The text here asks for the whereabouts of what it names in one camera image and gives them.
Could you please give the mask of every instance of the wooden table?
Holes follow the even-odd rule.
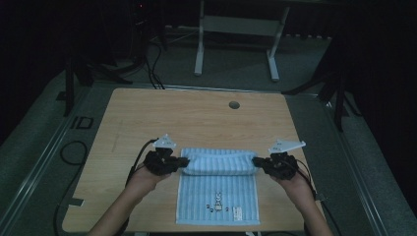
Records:
[[[230,101],[240,104],[229,107]],[[277,139],[298,141],[285,98],[277,93],[118,88],[109,101],[63,222],[68,232],[86,232],[123,190],[130,167],[150,139],[169,134],[181,148],[251,149],[268,157]],[[149,146],[144,152],[145,158]],[[301,148],[289,152],[305,161]],[[175,224],[180,171],[160,182],[133,211],[127,231],[277,231],[302,230],[303,219],[283,189],[260,170],[257,186],[260,225],[195,226]]]

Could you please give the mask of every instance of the person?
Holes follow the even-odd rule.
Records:
[[[132,176],[126,188],[90,230],[89,235],[114,235],[127,220],[133,209],[142,199],[155,189],[157,183],[169,175],[156,176],[144,167]],[[313,236],[332,235],[328,224],[317,207],[312,191],[303,177],[296,173],[291,180],[270,177],[285,190],[285,193],[301,212],[310,234]]]

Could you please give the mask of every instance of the blue towel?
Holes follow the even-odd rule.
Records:
[[[190,163],[178,188],[177,224],[260,224],[250,150],[184,148]]]

